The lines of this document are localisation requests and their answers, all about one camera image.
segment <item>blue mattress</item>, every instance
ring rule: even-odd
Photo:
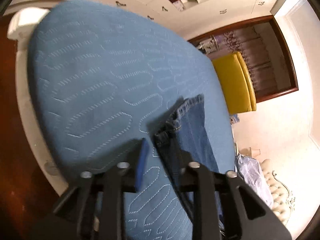
[[[119,8],[60,3],[36,27],[28,48],[30,94],[63,176],[107,170],[150,138],[184,98],[203,93],[205,127],[220,172],[234,168],[227,106],[210,60],[172,31]],[[154,147],[142,190],[125,195],[132,239],[191,239]]]

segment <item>drawer handle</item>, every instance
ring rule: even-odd
[[[127,6],[125,3],[120,3],[119,1],[116,1],[117,6]]]

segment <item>denim fabric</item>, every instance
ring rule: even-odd
[[[209,170],[219,172],[216,159],[204,128],[204,95],[186,99],[174,111],[165,125],[154,136],[156,148],[170,177],[182,206],[193,218],[193,194],[179,192],[179,174],[191,161],[184,151],[191,154],[192,160],[205,165]],[[217,210],[222,215],[218,194]]]

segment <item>white stitching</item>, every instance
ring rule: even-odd
[[[128,55],[128,54],[136,54],[138,51],[136,49],[127,49],[127,50],[110,50],[109,54],[114,56]]]
[[[149,232],[149,234],[146,236],[146,237],[148,237],[148,236],[150,236],[151,229],[144,230],[143,232],[137,233],[137,234],[136,234],[136,235],[134,235],[134,236],[140,235],[140,234],[145,233],[145,232]]]
[[[117,63],[113,61],[113,64],[115,65],[115,67],[121,67],[123,65],[130,65],[130,64],[139,63],[139,62],[141,62],[141,59],[138,58],[138,59],[124,60]]]
[[[187,218],[187,215],[185,215],[185,217],[184,217],[181,225],[180,225],[179,228],[176,230],[176,232],[175,232],[171,237],[169,237],[169,235],[172,233],[172,231],[176,228],[176,226],[177,226],[177,225],[180,223],[180,221],[182,220],[182,218],[179,219],[179,221],[177,222],[176,226],[175,226],[175,227],[171,230],[171,232],[167,235],[167,239],[171,239],[171,238],[173,238],[173,237],[175,236],[175,234],[176,234],[176,233],[179,231],[179,229],[182,227],[183,222],[186,220],[186,218]]]
[[[187,229],[184,229],[185,228],[185,226],[182,228],[183,230],[183,233],[180,235],[180,238],[179,238],[179,240],[181,240],[182,238],[184,238],[186,235],[187,235],[187,233],[188,233],[188,227],[190,226],[190,224],[191,224],[191,221],[189,220],[189,223],[186,223],[185,224],[185,226],[187,225]]]
[[[101,69],[99,67],[96,67],[96,68],[90,68],[87,71],[94,74],[96,72],[101,71]],[[75,75],[70,76],[70,77],[68,77],[68,78],[66,78],[64,80],[59,81],[57,84],[59,84],[60,86],[65,86],[66,84],[68,84],[72,80],[82,78],[85,75],[89,75],[89,74],[86,71],[82,71],[79,74],[75,74]]]
[[[147,205],[147,204],[149,203],[149,201],[150,201],[151,199],[153,199],[164,187],[167,187],[167,186],[170,186],[170,184],[165,184],[165,185],[163,185],[151,198],[149,198],[148,201],[146,201],[146,203],[145,203],[139,210],[129,212],[129,214],[133,214],[133,213],[139,212],[141,209],[144,208],[145,205]],[[169,190],[168,190],[167,195],[165,195],[165,197],[163,198],[163,200],[169,195],[169,193],[170,193],[170,187],[169,187]]]
[[[172,222],[170,223],[170,225],[167,227],[167,229],[168,229],[168,228],[173,224],[173,222],[176,220],[176,218],[177,218],[177,216],[179,215],[179,213],[180,213],[181,210],[182,210],[182,208],[180,208],[180,209],[178,210],[176,216],[174,217],[174,219],[172,220]],[[175,224],[175,226],[173,227],[173,229],[176,228],[176,226],[178,225],[178,223],[179,223],[180,220],[181,220],[181,218],[179,218],[178,222]]]
[[[151,62],[156,62],[156,61],[162,61],[164,60],[164,58],[153,58],[153,59],[149,59],[149,61]],[[159,68],[152,68],[152,66],[150,66],[150,62],[148,62],[148,66],[149,68],[154,71],[154,72],[158,72],[158,71],[162,71],[162,70],[170,70],[171,71],[171,68],[170,67],[159,67]]]
[[[190,233],[187,235],[186,238],[190,238],[190,235],[191,235],[191,233],[192,233],[192,227],[190,227],[190,229],[188,230],[188,232],[190,232]]]
[[[50,84],[50,82],[48,81],[48,80],[46,80],[46,79],[44,79],[44,78],[39,78],[41,81],[44,81],[43,82],[43,85],[42,85],[42,91],[44,91],[45,90],[45,88],[44,87],[48,87],[48,84]]]
[[[133,86],[131,88],[128,88],[127,90],[125,90],[125,92],[130,92],[130,91],[133,91],[133,90],[136,90],[138,88],[143,88],[145,86],[148,86],[151,84],[152,80],[153,80],[153,75],[150,74],[148,71],[146,70],[139,70],[139,71],[135,71],[135,72],[132,72],[132,73],[128,73],[128,74],[125,74],[125,75],[115,75],[113,74],[112,71],[110,71],[110,73],[112,75],[114,75],[115,77],[119,78],[119,79],[127,79],[127,78],[130,78],[130,77],[133,77],[133,76],[137,76],[137,75],[140,75],[140,74],[149,74],[151,76],[151,80],[148,81],[147,83],[144,83],[144,84],[139,84],[139,85],[136,85],[136,86]]]
[[[153,97],[155,97],[155,96],[160,96],[160,97],[162,98],[162,96],[159,95],[158,93],[154,93],[154,94],[152,94],[152,95],[150,95],[150,96],[147,96],[146,98],[143,98],[143,99],[141,99],[141,100],[139,100],[138,102],[135,102],[135,103],[130,103],[130,102],[128,102],[128,101],[125,100],[125,99],[123,99],[123,101],[126,102],[127,104],[129,104],[130,106],[137,106],[137,105],[139,105],[139,104],[141,104],[141,103],[143,103],[143,102],[148,101],[149,99],[151,99],[151,98],[153,98]]]
[[[124,113],[124,112],[119,112],[119,113],[114,114],[114,115],[111,116],[111,117],[108,117],[106,120],[98,123],[97,125],[95,125],[94,127],[90,128],[88,131],[84,132],[84,133],[81,134],[81,135],[75,135],[75,134],[68,134],[68,135],[73,135],[73,136],[77,136],[77,137],[81,137],[81,138],[82,138],[82,137],[85,137],[86,135],[90,134],[90,132],[93,132],[93,131],[97,130],[98,128],[100,128],[100,127],[102,127],[103,125],[105,125],[107,122],[110,122],[110,121],[112,121],[112,120],[114,120],[114,119],[116,119],[117,117],[122,116],[122,115],[129,116],[130,119],[132,119],[132,116],[131,116],[131,115],[126,114],[126,113]]]
[[[81,34],[81,35],[89,35],[89,34],[94,34],[94,36],[96,37],[96,38],[98,38],[98,35],[95,33],[95,32],[92,32],[92,31],[90,31],[90,30],[85,30],[85,31],[79,31],[79,33]],[[64,41],[66,38],[64,37],[64,36],[67,36],[67,38],[70,38],[70,36],[71,36],[71,38],[75,38],[75,37],[79,37],[80,35],[75,35],[75,33],[65,33],[65,34],[63,34],[63,35],[60,35],[60,36],[57,36],[57,37],[55,37],[55,38],[53,38],[52,40],[49,40],[49,41],[47,41],[48,43],[49,42],[52,42],[52,43],[55,43],[55,44],[57,44],[57,43],[59,43],[60,41]]]
[[[156,222],[158,220],[158,218],[161,217],[161,215],[164,213],[164,211],[170,206],[172,201],[174,201],[177,198],[172,199],[170,201],[170,203],[166,206],[166,208],[161,212],[161,214],[152,223],[146,224],[146,220],[147,220],[148,216],[150,216],[150,214],[164,201],[164,199],[153,210],[151,210],[151,212],[146,216],[146,218],[144,219],[144,226],[149,226],[149,225],[152,225],[154,222]]]
[[[171,89],[171,88],[176,88],[175,85],[170,86],[170,87],[167,87],[167,88],[165,88],[165,89],[162,89],[162,88],[159,86],[159,83],[160,83],[161,81],[167,80],[167,79],[172,79],[172,78],[173,78],[172,76],[165,77],[165,78],[162,78],[162,79],[157,83],[157,87],[161,90],[161,92],[166,92],[166,91],[168,91],[168,90]]]
[[[161,97],[161,104],[160,104],[157,108],[155,108],[155,109],[152,110],[150,113],[146,114],[144,117],[142,117],[142,118],[140,119],[140,121],[139,121],[139,131],[140,131],[140,132],[148,133],[148,132],[145,132],[145,131],[142,131],[142,130],[141,130],[141,124],[142,124],[142,121],[143,121],[144,119],[146,119],[149,115],[153,114],[154,112],[158,111],[158,109],[161,108],[162,102],[163,102],[163,98],[162,98],[162,96],[160,96],[160,97]]]
[[[94,91],[95,89],[97,88],[100,88],[100,87],[104,87],[105,85],[111,85],[111,86],[114,86],[114,84],[111,84],[110,82],[107,82],[107,81],[104,81],[104,82],[100,82],[100,83],[97,83],[91,87],[88,87],[84,90],[81,91],[81,96],[85,95],[86,93],[89,93],[89,92],[92,92]],[[54,90],[52,91],[54,94],[57,94],[58,90]],[[68,96],[66,97],[65,99],[62,99],[62,101],[66,102],[66,103],[69,103],[71,100],[77,98],[79,96],[78,93],[75,93],[71,96]]]
[[[129,149],[126,149],[125,151],[123,151],[123,152],[121,152],[121,153],[119,153],[116,157],[114,157],[111,161],[109,161],[106,165],[104,165],[102,168],[100,168],[100,169],[97,169],[97,168],[90,168],[91,170],[95,170],[95,171],[101,171],[101,170],[103,170],[104,168],[106,168],[110,163],[112,163],[113,161],[115,161],[117,158],[119,158],[122,154],[124,154],[124,153],[127,153],[127,152],[129,152],[129,151],[131,151],[132,149],[131,149],[131,147],[129,148]]]
[[[176,213],[175,217],[173,218],[173,220],[171,221],[171,223],[167,226],[167,228],[166,228],[164,231],[159,232],[160,227],[167,221],[167,219],[162,223],[162,225],[158,228],[157,234],[161,234],[161,233],[165,232],[165,231],[172,225],[172,223],[174,222],[174,220],[175,220],[176,217],[178,216],[178,214],[179,214],[179,212],[180,212],[181,209],[182,209],[182,208],[180,208],[180,209],[178,210],[178,212]]]
[[[144,52],[160,54],[159,49],[142,49]]]
[[[102,149],[103,147],[105,147],[108,143],[110,143],[111,141],[113,141],[114,139],[117,139],[118,137],[120,137],[120,135],[124,134],[125,132],[127,132],[130,127],[131,127],[131,123],[132,123],[132,116],[129,114],[126,114],[127,116],[130,116],[130,120],[128,122],[128,125],[126,128],[124,128],[121,132],[117,133],[116,135],[114,135],[113,137],[109,138],[106,142],[104,142],[103,144],[101,144],[99,147],[97,147],[96,149],[94,149],[90,155],[95,154],[98,150]]]
[[[152,156],[153,156],[153,157],[156,157],[156,158],[159,158],[159,156],[154,155],[154,153],[155,153],[155,148],[153,147],[153,148],[152,148]]]
[[[159,173],[160,173],[160,167],[158,167],[158,166],[153,166],[153,167],[151,167],[149,170],[147,170],[147,171],[143,174],[143,176],[146,175],[146,174],[147,174],[151,169],[153,169],[153,168],[158,168],[157,177],[155,178],[155,180],[154,180],[153,182],[151,182],[151,184],[150,184],[148,187],[146,187],[142,192],[140,192],[139,195],[136,196],[134,200],[132,200],[132,202],[130,203],[129,208],[128,208],[129,214],[136,213],[136,212],[130,212],[130,207],[131,207],[132,203],[133,203],[143,192],[145,192],[145,191],[158,179]]]
[[[160,228],[164,225],[164,223],[167,221],[167,219],[171,216],[171,214],[173,213],[173,211],[176,209],[176,207],[174,207],[170,214],[167,216],[167,218],[164,220],[164,222],[159,226],[158,230],[157,230],[157,234],[161,234],[163,233],[164,231],[166,231],[168,229],[168,227],[166,228],[166,230],[162,231],[162,232],[159,232]]]
[[[77,151],[77,150],[75,150],[75,149],[67,148],[67,147],[65,147],[65,149],[73,152],[74,155],[73,155],[73,158],[72,158],[72,161],[73,161],[72,166],[76,166],[75,160],[78,159],[79,156],[80,156],[80,155],[79,155],[79,151]]]
[[[80,61],[80,60],[83,60],[83,59],[86,59],[86,58],[92,58],[92,57],[101,57],[101,55],[99,54],[93,54],[93,53],[88,53],[88,54],[83,54],[83,55],[80,55],[80,56],[77,56],[77,57],[74,57],[72,58],[70,61],[64,61],[64,64],[60,63],[58,65],[55,65],[53,67],[50,67],[48,65],[45,65],[46,61],[48,58],[46,58],[46,60],[43,62],[43,66],[50,69],[50,70],[60,70],[62,68],[64,68],[65,66],[68,66],[70,65],[71,63],[75,62],[75,61]]]
[[[115,93],[116,93],[116,91],[113,91],[113,93],[111,94],[110,97],[105,98],[105,99],[101,100],[100,102],[98,102],[98,103],[96,103],[96,104],[94,104],[94,105],[92,105],[92,106],[87,107],[87,109],[84,110],[83,112],[79,112],[78,114],[75,114],[73,117],[71,117],[71,118],[69,119],[69,122],[68,122],[67,126],[65,127],[66,133],[68,133],[68,129],[71,127],[71,125],[72,125],[72,123],[75,121],[75,119],[78,119],[78,118],[80,118],[81,116],[86,115],[86,114],[89,113],[90,111],[96,109],[98,106],[102,106],[103,104],[112,101],[112,100],[114,99],[113,96],[115,95]]]
[[[74,43],[74,44],[69,44],[63,48],[60,48],[60,49],[57,49],[55,50],[54,52],[51,52],[48,57],[59,57],[61,54],[64,54],[64,53],[68,53],[68,50],[69,51],[73,51],[75,49],[79,49],[80,47],[84,46],[84,45],[91,45],[93,42],[92,41],[83,41],[83,42],[77,42],[77,43]]]
[[[185,232],[185,227],[187,226],[187,228],[188,228],[189,225],[190,225],[190,220],[187,219],[187,222],[186,222],[185,225],[183,226],[182,231]]]
[[[130,219],[130,220],[128,220],[128,222],[133,222],[133,221],[135,222],[134,227],[133,227],[133,228],[130,228],[128,231],[136,228],[137,223],[138,223],[138,219]]]

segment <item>yellow chair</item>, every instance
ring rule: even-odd
[[[257,109],[250,74],[241,53],[236,52],[212,61],[230,114]]]

